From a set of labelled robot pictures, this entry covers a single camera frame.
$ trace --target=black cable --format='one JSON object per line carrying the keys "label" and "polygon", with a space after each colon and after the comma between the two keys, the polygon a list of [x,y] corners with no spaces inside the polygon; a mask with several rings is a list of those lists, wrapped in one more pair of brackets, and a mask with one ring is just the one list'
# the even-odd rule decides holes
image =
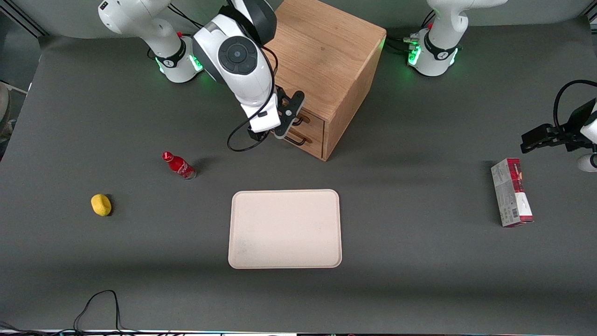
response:
{"label": "black cable", "polygon": [[[278,70],[278,57],[276,56],[276,54],[271,50],[268,49],[266,47],[262,48],[264,50],[267,50],[268,52],[272,53],[273,58],[276,60],[276,71]],[[265,108],[265,106],[267,106],[267,104],[269,103],[270,99],[273,96],[273,92],[276,88],[275,85],[275,78],[274,78],[274,70],[272,69],[272,65],[269,63],[269,59],[267,59],[267,57],[265,57],[265,61],[267,61],[267,66],[269,67],[269,72],[272,76],[272,90],[269,93],[269,96],[267,97],[265,103],[263,103],[263,105],[257,110],[257,112],[253,113],[252,116],[250,116],[249,118],[247,118],[245,121],[243,121],[240,125],[236,126],[236,128],[230,133],[230,135],[228,136],[228,140],[226,141],[226,146],[228,146],[228,149],[233,151],[233,152],[246,152],[249,151],[259,145],[261,145],[261,143],[263,143],[263,141],[265,141],[265,139],[267,139],[267,136],[269,135],[269,132],[265,134],[265,136],[263,137],[263,139],[257,141],[254,145],[251,145],[249,147],[246,148],[242,148],[242,149],[236,149],[236,148],[232,148],[232,146],[230,145],[230,139],[232,138],[232,136],[238,132],[239,129],[241,129],[243,126],[245,126],[249,121],[251,121],[253,118],[255,118],[257,116],[257,114],[261,113],[261,111],[263,111],[263,109]]]}
{"label": "black cable", "polygon": [[195,27],[197,27],[198,29],[203,28],[203,25],[200,24],[197,21],[194,21],[193,19],[191,19],[190,17],[188,17],[185,13],[182,12],[182,10],[179,10],[178,7],[176,7],[173,4],[168,5],[168,9],[171,10],[172,12],[174,12],[174,14],[188,20],[189,22],[191,22],[193,25],[195,25]]}
{"label": "black cable", "polygon": [[427,16],[425,17],[425,19],[423,20],[423,24],[421,24],[421,28],[425,28],[425,26],[435,17],[435,11],[431,10],[431,12],[429,12],[429,14],[427,14]]}
{"label": "black cable", "polygon": [[276,56],[276,53],[274,53],[270,48],[267,48],[266,46],[262,46],[261,49],[267,51],[268,53],[272,54],[273,59],[276,61],[276,66],[273,69],[273,75],[275,76],[278,73],[278,57]]}
{"label": "black cable", "polygon": [[79,322],[81,320],[81,317],[85,314],[85,312],[87,312],[87,309],[89,309],[89,305],[91,304],[91,301],[98,295],[103,294],[103,293],[107,293],[110,292],[112,293],[112,295],[114,296],[114,302],[116,304],[116,330],[120,333],[120,335],[134,335],[130,332],[125,332],[123,331],[123,329],[127,329],[127,330],[132,330],[135,332],[140,332],[138,330],[134,330],[134,329],[130,329],[130,328],[126,328],[122,325],[121,323],[121,318],[120,318],[120,305],[118,304],[118,297],[116,296],[116,292],[111,290],[111,289],[107,289],[105,291],[101,291],[98,293],[95,293],[88,301],[87,304],[85,305],[85,308],[83,308],[83,311],[80,312],[80,314],[77,315],[77,317],[75,318],[75,320],[73,321],[73,328],[72,329],[62,329],[60,331],[57,332],[52,332],[52,333],[48,333],[48,332],[44,332],[44,331],[39,331],[39,330],[27,330],[27,329],[18,329],[12,325],[10,325],[9,323],[6,322],[2,322],[0,321],[0,328],[4,328],[4,329],[9,329],[9,330],[13,330],[16,331],[15,333],[11,333],[10,335],[13,336],[59,336],[59,335],[63,335],[64,333],[70,334],[72,333],[75,336],[84,336],[84,335],[113,335],[113,332],[87,332],[87,331],[83,331],[81,329],[79,329]]}
{"label": "black cable", "polygon": [[566,85],[564,85],[560,89],[558,94],[556,95],[556,99],[553,103],[553,124],[555,125],[558,132],[564,137],[564,140],[566,140],[568,143],[574,143],[574,140],[571,137],[569,137],[566,133],[564,133],[564,128],[560,125],[559,120],[558,120],[558,108],[559,108],[559,101],[562,98],[562,94],[564,93],[564,91],[566,91],[567,88],[571,87],[574,84],[586,84],[586,85],[591,85],[591,86],[597,87],[597,82],[594,82],[594,81],[574,80],[574,81],[566,83]]}
{"label": "black cable", "polygon": [[89,305],[91,304],[91,301],[98,295],[103,294],[103,293],[112,293],[112,295],[114,295],[114,303],[116,304],[116,320],[115,320],[115,326],[116,326],[116,330],[118,330],[119,332],[122,332],[122,329],[128,329],[128,330],[133,330],[133,329],[129,329],[129,328],[125,328],[124,326],[122,326],[122,323],[120,321],[120,305],[118,304],[118,297],[116,296],[116,292],[111,290],[111,289],[107,289],[105,291],[101,291],[101,292],[97,292],[94,295],[91,296],[91,298],[87,301],[87,304],[85,305],[85,308],[83,308],[83,311],[80,312],[80,314],[77,315],[77,317],[75,318],[75,320],[73,321],[73,329],[76,331],[80,331],[79,329],[79,322],[81,320],[81,317],[85,314],[85,312],[87,311],[87,309],[89,308]]}

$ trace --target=wooden cabinet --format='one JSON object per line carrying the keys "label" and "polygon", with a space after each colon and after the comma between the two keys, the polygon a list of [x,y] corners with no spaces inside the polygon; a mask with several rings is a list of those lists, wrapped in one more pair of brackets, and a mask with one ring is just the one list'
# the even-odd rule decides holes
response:
{"label": "wooden cabinet", "polygon": [[317,0],[285,0],[276,16],[276,84],[305,93],[288,138],[326,161],[371,88],[386,30]]}

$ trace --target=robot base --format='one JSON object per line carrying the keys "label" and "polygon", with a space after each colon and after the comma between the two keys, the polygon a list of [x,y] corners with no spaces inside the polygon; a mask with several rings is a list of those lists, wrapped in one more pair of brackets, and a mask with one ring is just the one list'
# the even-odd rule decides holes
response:
{"label": "robot base", "polygon": [[181,39],[186,44],[186,52],[178,65],[175,68],[168,68],[162,64],[159,65],[160,71],[174,83],[188,82],[203,70],[203,66],[195,60],[195,57],[191,53],[193,51],[193,39],[188,36],[183,36]]}
{"label": "robot base", "polygon": [[410,35],[411,39],[419,41],[415,49],[408,55],[407,64],[415,68],[422,75],[436,77],[442,75],[454,63],[458,49],[452,55],[447,55],[444,60],[436,60],[431,51],[422,43],[429,29],[425,28]]}

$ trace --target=coca-cola bottle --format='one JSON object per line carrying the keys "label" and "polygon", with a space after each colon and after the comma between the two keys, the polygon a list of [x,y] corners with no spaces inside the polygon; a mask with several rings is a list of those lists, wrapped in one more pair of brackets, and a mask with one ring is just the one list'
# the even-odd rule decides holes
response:
{"label": "coca-cola bottle", "polygon": [[183,158],[174,156],[170,152],[164,152],[162,158],[168,163],[170,169],[176,174],[182,176],[185,180],[192,180],[197,176],[197,172]]}

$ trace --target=cardboard box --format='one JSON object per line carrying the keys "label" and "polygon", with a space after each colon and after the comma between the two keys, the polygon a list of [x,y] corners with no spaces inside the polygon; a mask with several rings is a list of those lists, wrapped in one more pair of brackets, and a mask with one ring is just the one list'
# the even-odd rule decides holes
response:
{"label": "cardboard box", "polygon": [[501,226],[512,228],[533,222],[533,213],[522,187],[519,158],[507,158],[491,168],[500,207]]}

